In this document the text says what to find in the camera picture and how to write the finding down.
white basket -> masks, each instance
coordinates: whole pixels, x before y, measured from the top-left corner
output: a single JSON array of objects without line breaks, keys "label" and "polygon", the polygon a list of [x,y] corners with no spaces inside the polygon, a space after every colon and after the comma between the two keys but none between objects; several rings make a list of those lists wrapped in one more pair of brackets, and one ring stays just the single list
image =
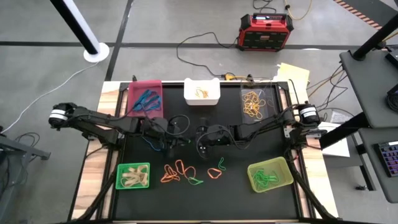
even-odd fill
[{"label": "white basket", "polygon": [[220,80],[184,80],[184,98],[188,105],[216,105],[220,99]]}]

black pole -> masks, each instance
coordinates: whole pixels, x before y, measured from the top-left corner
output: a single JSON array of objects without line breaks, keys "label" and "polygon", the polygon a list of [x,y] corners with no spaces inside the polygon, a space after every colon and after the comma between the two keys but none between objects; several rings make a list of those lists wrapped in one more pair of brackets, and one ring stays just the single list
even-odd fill
[{"label": "black pole", "polygon": [[98,45],[99,44],[98,41],[95,39],[95,37],[93,37],[94,34],[90,30],[90,28],[88,28],[88,25],[86,26],[86,29],[82,27],[78,19],[73,15],[73,13],[80,14],[80,12],[78,11],[72,12],[71,9],[65,4],[64,0],[50,0],[50,1],[57,9],[57,11],[60,13],[63,20],[65,20],[65,22],[68,24],[69,28],[76,35],[77,39],[79,39],[81,44],[87,50],[87,52],[91,55],[98,54],[100,48]]},{"label": "black pole", "polygon": [[365,42],[355,53],[355,60],[363,60],[366,54],[382,42],[388,35],[398,28],[398,14],[396,14],[388,23],[377,31],[368,41]]}]

gray floor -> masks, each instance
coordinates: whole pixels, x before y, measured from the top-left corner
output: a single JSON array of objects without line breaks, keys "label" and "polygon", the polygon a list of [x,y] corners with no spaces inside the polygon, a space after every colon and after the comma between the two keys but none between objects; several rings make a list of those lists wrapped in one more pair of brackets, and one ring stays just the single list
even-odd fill
[{"label": "gray floor", "polygon": [[[116,40],[127,0],[75,2],[100,41]],[[307,2],[289,2],[296,15],[303,14],[307,7]],[[274,0],[270,6],[282,11],[283,3]],[[221,42],[230,43],[238,34],[239,18],[253,12],[250,0],[135,0],[123,42],[178,43],[188,36],[213,31]],[[288,44],[361,45],[376,31],[332,0],[314,1],[311,13],[302,21],[295,21],[294,26]],[[2,0],[0,41],[76,42],[77,39],[48,0]],[[209,36],[192,42],[214,43],[215,40]],[[338,54],[341,52],[282,50],[265,53],[240,52],[236,49],[181,49],[180,56],[196,63],[205,63],[215,73],[250,73],[255,77],[268,78],[275,75],[275,66],[284,62],[310,70],[310,81],[316,83],[330,76],[339,66]],[[36,97],[61,84],[74,72],[89,66],[83,60],[82,53],[81,47],[0,47],[0,124],[5,127],[10,125]],[[72,129],[63,129],[61,132],[50,129],[47,119],[52,106],[60,102],[71,101],[95,110],[109,58],[37,102],[7,132],[10,138],[14,138],[28,131],[36,131],[42,137],[37,147],[52,153],[50,160],[36,160],[29,166],[29,178],[21,186],[10,223],[20,220],[31,223],[66,220],[87,141]],[[130,80],[132,75],[140,80],[211,78],[205,69],[180,62],[175,56],[175,49],[122,48],[112,80]],[[359,113],[361,109],[348,80],[341,84],[349,87],[349,90],[331,102],[330,107]],[[311,103],[322,104],[330,88],[331,85],[327,84],[318,90],[310,98]],[[383,223],[394,223],[394,219],[398,218],[396,213],[390,212],[396,211],[397,207],[386,202],[381,190],[353,190],[355,184],[363,182],[359,169],[329,169],[328,172],[341,217]]]}]

green basket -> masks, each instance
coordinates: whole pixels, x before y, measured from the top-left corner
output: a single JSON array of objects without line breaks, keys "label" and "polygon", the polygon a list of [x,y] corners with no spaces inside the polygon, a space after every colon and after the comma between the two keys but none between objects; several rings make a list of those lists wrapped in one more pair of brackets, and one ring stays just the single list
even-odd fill
[{"label": "green basket", "polygon": [[[278,181],[269,181],[268,186],[264,188],[259,185],[256,180],[254,180],[253,176],[257,171],[261,171],[265,175],[276,176]],[[269,159],[267,161],[249,165],[248,176],[251,187],[257,193],[265,192],[267,190],[293,183],[292,174],[290,173],[286,160],[283,157],[276,157],[275,159]]]},{"label": "green basket", "polygon": [[[129,168],[137,169],[141,165],[147,165],[148,166],[147,169],[143,169],[142,170],[142,172],[148,173],[148,184],[144,186],[141,183],[139,183],[139,184],[134,184],[134,185],[132,185],[130,187],[123,187],[122,181],[125,181],[125,180],[122,180],[122,174],[130,172]],[[116,175],[116,184],[115,184],[116,189],[118,189],[118,190],[127,190],[127,189],[148,188],[149,187],[149,170],[150,170],[150,164],[148,162],[134,163],[134,164],[119,164],[118,165],[118,173]]]}]

red power station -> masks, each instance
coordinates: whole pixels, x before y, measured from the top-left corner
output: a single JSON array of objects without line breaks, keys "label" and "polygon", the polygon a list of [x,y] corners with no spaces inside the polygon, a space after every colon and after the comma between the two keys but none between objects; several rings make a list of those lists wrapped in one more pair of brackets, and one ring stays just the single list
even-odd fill
[{"label": "red power station", "polygon": [[237,48],[277,52],[285,47],[292,30],[293,22],[289,15],[246,14],[241,18]]}]

